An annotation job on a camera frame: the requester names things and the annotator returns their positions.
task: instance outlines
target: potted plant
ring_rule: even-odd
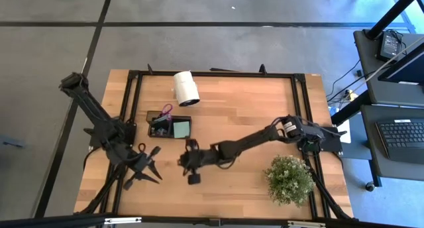
[[[264,171],[268,181],[268,194],[278,205],[294,202],[300,207],[315,183],[304,161],[293,156],[277,156],[271,168]]]

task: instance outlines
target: concrete floor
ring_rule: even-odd
[[[0,0],[0,21],[96,21],[103,1]],[[393,0],[112,0],[106,21],[371,23],[393,4]],[[416,9],[410,11],[420,16]],[[89,71],[90,90],[101,99],[110,69],[143,70],[147,63],[154,70],[216,67],[245,72],[255,72],[264,63],[269,72],[322,74],[329,93],[332,82],[358,60],[353,31],[104,28]],[[0,145],[0,219],[32,214],[69,105],[58,84],[70,72],[81,70],[93,32],[93,28],[0,27],[0,134],[26,142],[22,149]],[[348,75],[336,90],[353,79]],[[84,127],[90,123],[78,111],[47,215],[72,213],[89,140]],[[369,193],[363,190],[371,179],[366,161],[345,160],[344,171],[355,217],[424,227],[424,205],[419,202],[424,195],[413,192],[424,190],[424,182],[383,179],[383,187]]]

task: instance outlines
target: wooden table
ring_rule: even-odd
[[[128,70],[111,70],[102,106],[112,116],[118,116]],[[229,170],[216,166],[199,169],[201,183],[187,184],[183,168],[177,159],[185,151],[180,139],[155,139],[147,136],[147,111],[158,111],[166,103],[174,106],[174,115],[192,118],[191,137],[200,148],[211,143],[237,140],[269,125],[273,119],[295,115],[293,93],[289,79],[194,77],[201,101],[189,107],[178,107],[172,88],[172,76],[143,76],[135,122],[138,125],[135,144],[145,143],[146,152],[154,146],[162,150],[155,157],[156,167],[163,177],[160,184],[135,181],[129,191],[123,190],[119,206],[120,215],[147,215],[166,217],[220,217],[253,219],[311,219],[309,203],[303,206],[279,206],[268,197],[268,186],[263,170],[270,167],[278,154],[301,158],[294,144],[268,142],[244,152]],[[330,115],[321,76],[306,75],[314,122],[329,126]],[[299,100],[303,101],[298,85]],[[302,115],[305,108],[301,104]],[[108,159],[104,151],[94,152],[88,159],[75,211],[85,208],[105,182]],[[334,154],[322,152],[321,164],[325,185],[344,212],[352,216],[343,169]],[[128,172],[126,179],[133,172]],[[111,190],[107,211],[111,211],[115,188]],[[319,216],[323,216],[321,198],[315,188]]]

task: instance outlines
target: green plant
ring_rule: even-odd
[[[272,200],[278,205],[294,202],[296,206],[301,206],[315,185],[308,169],[304,161],[298,158],[275,157],[271,168],[264,171]]]

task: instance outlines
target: black keyboard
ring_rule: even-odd
[[[376,125],[391,160],[424,164],[424,119],[394,119]]]

